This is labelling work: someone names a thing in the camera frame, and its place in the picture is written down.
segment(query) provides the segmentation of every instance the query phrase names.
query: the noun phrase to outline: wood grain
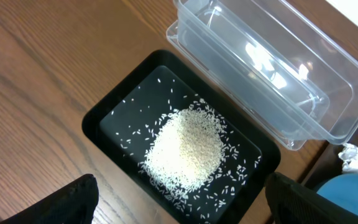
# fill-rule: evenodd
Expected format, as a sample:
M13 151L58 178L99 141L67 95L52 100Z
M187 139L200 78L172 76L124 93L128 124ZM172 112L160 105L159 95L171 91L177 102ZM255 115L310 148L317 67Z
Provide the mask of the wood grain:
M358 28L323 0L291 0L358 59ZM171 1L0 0L0 217L82 174L98 180L95 223L175 223L82 133L85 113L152 51L169 49ZM283 147L278 171L299 180L322 141ZM264 191L241 223L264 223Z

